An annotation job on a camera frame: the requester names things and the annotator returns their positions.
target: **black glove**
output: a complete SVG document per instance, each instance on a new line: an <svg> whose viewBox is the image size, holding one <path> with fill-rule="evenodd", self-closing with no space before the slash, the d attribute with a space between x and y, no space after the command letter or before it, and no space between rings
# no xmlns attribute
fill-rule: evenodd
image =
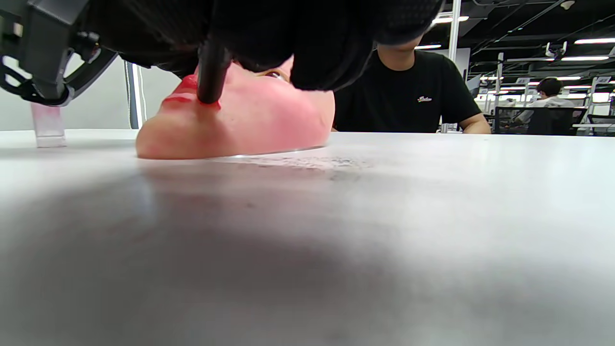
<svg viewBox="0 0 615 346"><path fill-rule="evenodd" d="M180 77L213 37L242 66L260 72L291 55L291 82L336 90L357 79L374 43L402 44L423 34L443 0L94 0L89 14L101 43L122 58Z"/></svg>

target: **mannequin face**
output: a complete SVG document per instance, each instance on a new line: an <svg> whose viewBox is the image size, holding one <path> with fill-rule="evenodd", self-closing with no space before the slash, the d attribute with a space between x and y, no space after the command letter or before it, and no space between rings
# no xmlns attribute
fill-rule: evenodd
<svg viewBox="0 0 615 346"><path fill-rule="evenodd" d="M167 97L137 137L137 155L200 159L255 155L323 145L335 114L332 92L309 92L289 83L292 58L254 74L233 63L220 107L203 105L191 75Z"/></svg>

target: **white table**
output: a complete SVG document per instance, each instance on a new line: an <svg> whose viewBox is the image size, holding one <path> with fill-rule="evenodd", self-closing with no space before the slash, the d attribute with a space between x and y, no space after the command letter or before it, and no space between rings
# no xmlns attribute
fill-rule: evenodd
<svg viewBox="0 0 615 346"><path fill-rule="evenodd" d="M0 345L613 346L615 141L157 162L134 136L0 133Z"/></svg>
<svg viewBox="0 0 615 346"><path fill-rule="evenodd" d="M574 124L573 127L612 127L615 129L615 124Z"/></svg>

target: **ceiling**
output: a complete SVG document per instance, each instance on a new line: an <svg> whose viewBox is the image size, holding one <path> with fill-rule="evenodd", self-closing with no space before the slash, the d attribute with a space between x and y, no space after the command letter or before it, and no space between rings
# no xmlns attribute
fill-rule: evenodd
<svg viewBox="0 0 615 346"><path fill-rule="evenodd" d="M461 15L469 19L459 23L458 47L471 48L471 78L493 74L498 53L504 60L545 57L547 43L561 46L568 42L565 57L609 55L615 44L574 44L577 39L615 37L615 1L576 0L568 9L564 0L462 0ZM444 11L450 11L447 0ZM448 47L450 24L438 24L426 33L421 44ZM615 57L601 61L506 62L504 84L518 77L539 81L548 76L582 76L565 85L588 85L593 76L615 76ZM613 85L602 86L613 89Z"/></svg>

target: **black bracket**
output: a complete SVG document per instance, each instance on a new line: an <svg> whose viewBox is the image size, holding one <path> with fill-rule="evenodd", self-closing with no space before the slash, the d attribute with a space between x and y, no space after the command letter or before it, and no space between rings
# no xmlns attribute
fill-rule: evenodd
<svg viewBox="0 0 615 346"><path fill-rule="evenodd" d="M79 30L88 2L27 0L19 16L6 17L0 39L0 87L29 102L62 107L92 85L117 54L100 47L95 33ZM3 0L0 12L8 12L1 6ZM85 63L64 77L73 54ZM17 59L19 67L32 77L6 66L4 57ZM8 77L17 83L11 84Z"/></svg>

